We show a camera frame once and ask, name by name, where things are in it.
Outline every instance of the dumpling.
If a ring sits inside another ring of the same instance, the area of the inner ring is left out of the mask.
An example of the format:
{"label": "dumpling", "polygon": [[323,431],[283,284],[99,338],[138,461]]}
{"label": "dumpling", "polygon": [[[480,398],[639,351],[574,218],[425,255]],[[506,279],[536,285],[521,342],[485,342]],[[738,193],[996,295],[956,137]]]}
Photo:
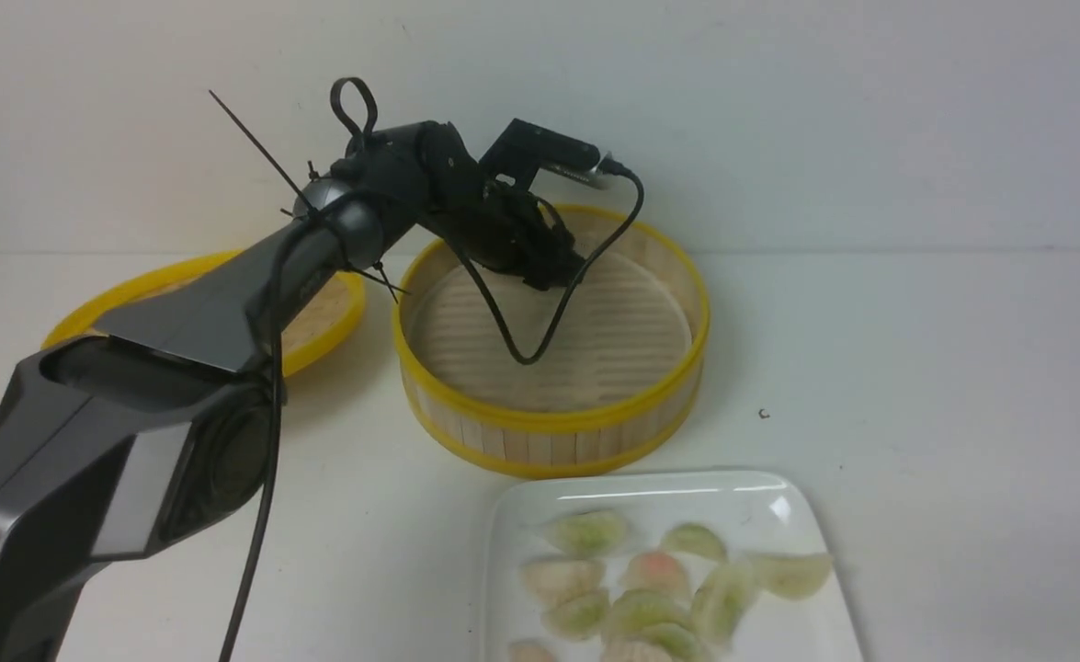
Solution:
{"label": "dumpling", "polygon": [[602,625],[602,638],[610,641],[633,637],[642,630],[659,623],[674,623],[690,629],[690,613],[661,592],[625,591],[609,610],[609,616]]}
{"label": "dumpling", "polygon": [[620,583],[627,590],[662,592],[675,599],[690,599],[690,579],[674,556],[665,552],[637,554],[629,562]]}
{"label": "dumpling", "polygon": [[586,640],[597,634],[607,611],[609,591],[593,591],[545,611],[543,627],[564,640]]}
{"label": "dumpling", "polygon": [[764,590],[785,599],[812,596],[834,570],[834,557],[829,554],[750,554],[748,558]]}
{"label": "dumpling", "polygon": [[633,638],[658,646],[669,652],[675,662],[707,662],[712,658],[706,647],[699,641],[699,637],[696,637],[690,630],[674,623],[643,627]]}
{"label": "dumpling", "polygon": [[544,607],[557,607],[602,585],[606,566],[571,558],[532,560],[519,570],[523,585]]}
{"label": "dumpling", "polygon": [[694,632],[707,644],[727,646],[758,592],[748,560],[720,563],[694,592],[690,606]]}
{"label": "dumpling", "polygon": [[562,516],[544,528],[549,543],[578,558],[609,554],[625,540],[626,533],[629,524],[613,511]]}
{"label": "dumpling", "polygon": [[555,654],[534,640],[516,641],[508,649],[511,662],[556,662]]}
{"label": "dumpling", "polygon": [[616,640],[606,646],[602,662],[675,662],[665,650],[644,640]]}
{"label": "dumpling", "polygon": [[665,552],[694,554],[724,563],[728,560],[728,548],[712,529],[702,524],[679,524],[662,536],[662,549]]}

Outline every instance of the yellow lid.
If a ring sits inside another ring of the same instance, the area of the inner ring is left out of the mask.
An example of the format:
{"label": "yellow lid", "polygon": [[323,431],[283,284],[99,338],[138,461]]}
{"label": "yellow lid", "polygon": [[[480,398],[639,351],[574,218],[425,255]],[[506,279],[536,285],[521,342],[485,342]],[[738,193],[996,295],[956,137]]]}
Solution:
{"label": "yellow lid", "polygon": [[[98,294],[81,305],[53,327],[42,349],[62,340],[96,334],[93,326],[107,310],[127,302],[158,296],[178,289],[213,268],[219,267],[240,251],[214,253],[170,267],[154,269],[131,281]],[[320,360],[326,352],[341,343],[364,313],[364,282],[355,273],[337,273],[324,285],[303,311],[282,333],[282,371],[286,377]]]}

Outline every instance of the green dumpling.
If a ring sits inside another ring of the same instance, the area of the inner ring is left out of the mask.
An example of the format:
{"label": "green dumpling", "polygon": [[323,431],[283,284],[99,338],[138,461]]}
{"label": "green dumpling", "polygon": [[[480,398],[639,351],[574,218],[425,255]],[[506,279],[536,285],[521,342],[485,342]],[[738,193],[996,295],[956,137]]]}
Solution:
{"label": "green dumpling", "polygon": [[629,533],[629,523],[613,511],[562,516],[544,527],[544,538],[557,550],[578,558],[609,554]]}
{"label": "green dumpling", "polygon": [[586,640],[597,634],[609,611],[609,590],[597,590],[553,607],[543,614],[543,627],[564,640]]}
{"label": "green dumpling", "polygon": [[658,646],[678,662],[707,662],[712,658],[694,633],[675,623],[659,623],[643,627],[633,638]]}
{"label": "green dumpling", "polygon": [[679,524],[662,536],[662,550],[683,554],[694,554],[711,560],[728,560],[728,548],[712,529],[702,524]]}
{"label": "green dumpling", "polygon": [[737,625],[756,603],[759,586],[748,560],[720,563],[694,592],[690,616],[694,633],[713,646],[728,646]]}
{"label": "green dumpling", "polygon": [[690,613],[661,592],[625,591],[609,609],[609,616],[602,625],[602,638],[610,641],[633,637],[642,630],[660,623],[690,629]]}

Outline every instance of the black cable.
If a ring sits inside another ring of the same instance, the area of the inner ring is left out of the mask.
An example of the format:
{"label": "black cable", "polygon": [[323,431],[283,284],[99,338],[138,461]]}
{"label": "black cable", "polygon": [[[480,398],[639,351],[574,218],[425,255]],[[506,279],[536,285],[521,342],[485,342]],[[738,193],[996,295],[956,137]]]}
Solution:
{"label": "black cable", "polygon": [[233,645],[238,641],[238,631],[242,625],[245,604],[249,600],[249,590],[254,585],[254,575],[257,562],[262,554],[262,540],[266,538],[266,527],[270,519],[270,506],[274,503],[274,485],[279,477],[279,441],[282,435],[282,319],[279,315],[279,301],[282,299],[282,269],[286,267],[295,247],[307,239],[315,224],[300,222],[283,239],[274,262],[270,268],[268,298],[270,298],[270,429],[268,432],[269,454],[266,461],[266,477],[262,478],[262,498],[257,504],[257,519],[254,522],[254,536],[249,540],[249,552],[245,555],[245,567],[242,569],[241,583],[238,584],[238,598],[233,600],[233,611],[229,616],[225,641],[220,645],[220,662],[229,662],[233,654]]}
{"label": "black cable", "polygon": [[[617,230],[613,230],[612,233],[609,234],[609,238],[606,238],[599,246],[595,247],[594,251],[590,253],[589,257],[584,258],[584,264],[581,265],[581,269],[577,270],[577,274],[572,276],[572,281],[569,282],[568,287],[565,288],[564,296],[559,298],[559,305],[556,305],[556,312],[552,315],[552,322],[548,323],[548,330],[544,332],[543,339],[540,340],[540,347],[536,348],[536,351],[531,355],[523,355],[523,352],[521,352],[517,344],[515,344],[515,339],[511,336],[510,328],[507,327],[507,320],[503,319],[502,311],[498,310],[498,303],[495,301],[494,294],[490,294],[490,289],[486,287],[486,281],[484,281],[484,278],[482,278],[478,273],[478,270],[473,267],[470,258],[463,251],[460,249],[459,246],[456,246],[455,243],[450,242],[450,239],[448,239],[446,233],[444,233],[441,224],[434,224],[434,231],[437,232],[443,242],[446,242],[447,246],[450,247],[450,251],[454,251],[454,254],[457,258],[459,258],[462,267],[467,269],[470,278],[472,278],[473,284],[475,284],[478,288],[478,293],[482,294],[482,298],[485,299],[486,306],[490,308],[490,314],[495,319],[495,325],[498,326],[498,334],[503,337],[503,342],[507,343],[507,351],[511,353],[511,357],[514,357],[515,363],[519,363],[522,365],[532,365],[544,355],[544,352],[548,351],[548,344],[552,343],[552,337],[556,335],[556,327],[559,325],[559,320],[565,315],[565,309],[568,307],[568,301],[572,298],[573,291],[577,291],[577,285],[580,285],[581,281],[584,280],[584,275],[588,271],[590,271],[590,267],[593,267],[593,262],[595,262],[595,260],[597,260],[597,258],[599,258],[602,254],[606,252],[617,239],[620,238],[620,235],[624,234],[625,231],[629,230],[629,227],[633,225],[633,219],[636,219],[637,214],[640,213],[642,205],[645,204],[645,186],[642,186],[642,180],[637,175],[635,175],[635,173],[633,173],[632,170],[629,170],[623,166],[623,164],[616,162],[606,162],[602,164],[602,166],[608,167],[607,172],[609,172],[609,175],[623,176],[625,179],[633,181],[633,188],[637,191],[637,200],[633,202],[633,211],[629,213],[625,220],[620,222],[620,226],[617,226]],[[555,214],[553,221],[556,221],[556,219],[559,218],[559,214],[556,213],[555,207],[549,204],[548,201],[544,201],[543,198],[539,198],[538,195],[534,197],[537,201],[542,202],[550,214]],[[564,222],[564,219],[559,219],[558,222]]]}

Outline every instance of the black loop handle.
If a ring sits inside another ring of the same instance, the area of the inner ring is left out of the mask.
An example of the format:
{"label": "black loop handle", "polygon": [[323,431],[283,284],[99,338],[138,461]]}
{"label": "black loop handle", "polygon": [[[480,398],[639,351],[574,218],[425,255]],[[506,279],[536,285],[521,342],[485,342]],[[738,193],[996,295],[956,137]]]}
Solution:
{"label": "black loop handle", "polygon": [[[342,109],[341,94],[342,89],[347,86],[348,83],[355,85],[355,89],[360,92],[360,96],[364,99],[364,106],[367,108],[367,120],[364,121],[364,130],[360,130],[360,125],[355,124],[354,119],[351,119],[345,109]],[[368,135],[373,134],[373,129],[376,127],[376,97],[373,96],[372,90],[367,87],[367,83],[364,83],[362,79],[350,77],[341,78],[330,86],[330,112],[335,113],[335,117],[341,122],[343,126],[348,127],[348,132],[351,133],[352,138],[359,138],[360,148],[363,150],[367,143]]]}

